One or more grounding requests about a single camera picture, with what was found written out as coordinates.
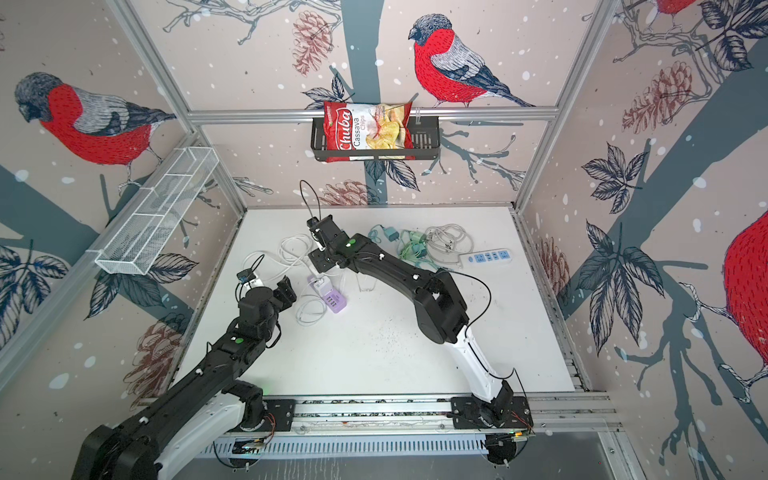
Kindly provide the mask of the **white charger adapter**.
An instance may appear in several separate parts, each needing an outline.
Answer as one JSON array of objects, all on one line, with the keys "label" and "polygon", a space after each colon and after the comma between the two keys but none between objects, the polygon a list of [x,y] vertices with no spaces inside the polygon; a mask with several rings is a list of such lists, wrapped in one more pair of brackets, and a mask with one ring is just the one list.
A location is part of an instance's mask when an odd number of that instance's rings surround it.
[{"label": "white charger adapter", "polygon": [[334,289],[332,281],[327,276],[317,277],[313,281],[313,288],[320,296],[327,295]]}]

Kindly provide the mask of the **purple power socket strip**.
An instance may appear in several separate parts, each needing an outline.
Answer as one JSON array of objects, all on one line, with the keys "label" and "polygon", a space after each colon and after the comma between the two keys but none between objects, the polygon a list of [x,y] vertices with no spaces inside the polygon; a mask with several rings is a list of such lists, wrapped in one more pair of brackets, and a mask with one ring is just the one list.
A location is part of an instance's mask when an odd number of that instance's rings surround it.
[{"label": "purple power socket strip", "polygon": [[310,288],[311,288],[311,289],[314,291],[314,293],[315,293],[315,294],[316,294],[316,295],[317,295],[317,296],[318,296],[318,297],[319,297],[319,298],[320,298],[320,299],[321,299],[321,300],[322,300],[322,301],[325,303],[325,305],[326,305],[326,306],[327,306],[327,307],[328,307],[328,308],[329,308],[329,309],[330,309],[330,310],[331,310],[331,311],[332,311],[334,314],[338,314],[338,313],[340,313],[342,310],[344,310],[344,309],[347,307],[347,305],[348,305],[348,303],[347,303],[347,299],[346,299],[346,298],[345,298],[345,297],[342,295],[342,293],[341,293],[341,292],[340,292],[340,291],[339,291],[339,290],[338,290],[338,289],[337,289],[337,288],[334,286],[334,284],[333,284],[333,287],[334,287],[334,289],[333,289],[333,290],[332,290],[332,291],[331,291],[329,294],[327,294],[327,295],[324,295],[324,296],[320,296],[320,295],[318,295],[318,294],[317,294],[317,292],[316,292],[316,291],[314,290],[314,288],[313,288],[313,281],[314,281],[314,280],[315,280],[317,277],[321,277],[321,276],[309,276],[309,277],[307,278],[307,280],[308,280],[308,285],[309,285],[309,286],[310,286]]}]

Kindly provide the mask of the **teal charger adapter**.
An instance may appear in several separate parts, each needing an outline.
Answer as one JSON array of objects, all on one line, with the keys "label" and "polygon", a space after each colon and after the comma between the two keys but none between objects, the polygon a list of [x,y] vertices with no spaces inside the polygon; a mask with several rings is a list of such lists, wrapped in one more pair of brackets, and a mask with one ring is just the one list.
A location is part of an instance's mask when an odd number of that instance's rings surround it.
[{"label": "teal charger adapter", "polygon": [[394,227],[384,227],[383,232],[390,242],[395,242],[400,238],[398,230]]}]

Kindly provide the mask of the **white power strip blue outlets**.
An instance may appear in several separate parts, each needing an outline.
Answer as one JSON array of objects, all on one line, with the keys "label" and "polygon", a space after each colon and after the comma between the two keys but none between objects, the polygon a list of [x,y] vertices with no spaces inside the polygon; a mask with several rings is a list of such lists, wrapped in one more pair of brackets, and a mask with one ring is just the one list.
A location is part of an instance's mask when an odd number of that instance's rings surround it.
[{"label": "white power strip blue outlets", "polygon": [[502,248],[463,253],[459,255],[459,260],[464,268],[474,268],[508,264],[513,256],[509,249]]}]

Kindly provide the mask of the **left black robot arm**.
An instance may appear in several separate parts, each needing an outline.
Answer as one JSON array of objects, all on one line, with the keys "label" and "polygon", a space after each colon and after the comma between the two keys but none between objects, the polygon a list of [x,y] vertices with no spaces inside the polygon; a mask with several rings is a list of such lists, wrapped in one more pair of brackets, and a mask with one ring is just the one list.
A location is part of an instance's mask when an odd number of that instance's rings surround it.
[{"label": "left black robot arm", "polygon": [[274,289],[249,289],[238,316],[192,371],[139,413],[86,437],[73,478],[172,479],[228,431],[272,437],[288,429],[292,408],[271,412],[262,388],[241,377],[276,345],[279,315],[296,300],[288,277]]}]

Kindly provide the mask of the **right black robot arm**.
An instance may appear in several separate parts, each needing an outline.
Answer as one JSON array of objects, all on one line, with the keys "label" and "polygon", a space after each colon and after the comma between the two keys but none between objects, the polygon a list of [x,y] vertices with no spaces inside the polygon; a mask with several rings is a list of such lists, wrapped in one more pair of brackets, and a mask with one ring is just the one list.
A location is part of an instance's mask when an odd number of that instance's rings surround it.
[{"label": "right black robot arm", "polygon": [[478,411],[487,423],[499,422],[511,409],[514,391],[480,349],[453,274],[425,270],[386,252],[362,234],[348,235],[331,215],[307,220],[317,244],[309,258],[320,273],[334,267],[369,276],[402,294],[414,306],[417,325],[427,339],[449,347],[470,385]]}]

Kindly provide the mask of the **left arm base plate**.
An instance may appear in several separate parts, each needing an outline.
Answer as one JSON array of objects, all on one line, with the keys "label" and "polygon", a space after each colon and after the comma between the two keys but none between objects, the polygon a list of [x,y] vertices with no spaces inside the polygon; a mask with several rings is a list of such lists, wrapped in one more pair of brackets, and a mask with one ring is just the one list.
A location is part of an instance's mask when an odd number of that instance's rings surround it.
[{"label": "left arm base plate", "polygon": [[294,399],[264,398],[244,403],[242,419],[230,433],[283,433],[292,430],[297,402]]}]

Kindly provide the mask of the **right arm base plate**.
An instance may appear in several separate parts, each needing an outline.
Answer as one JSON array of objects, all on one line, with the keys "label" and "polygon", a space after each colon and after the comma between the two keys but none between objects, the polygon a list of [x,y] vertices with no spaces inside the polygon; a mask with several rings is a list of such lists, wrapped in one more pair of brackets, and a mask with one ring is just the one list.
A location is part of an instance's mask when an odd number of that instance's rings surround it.
[{"label": "right arm base plate", "polygon": [[522,396],[513,396],[496,407],[474,396],[453,397],[447,416],[456,430],[529,431],[534,425],[529,402]]}]

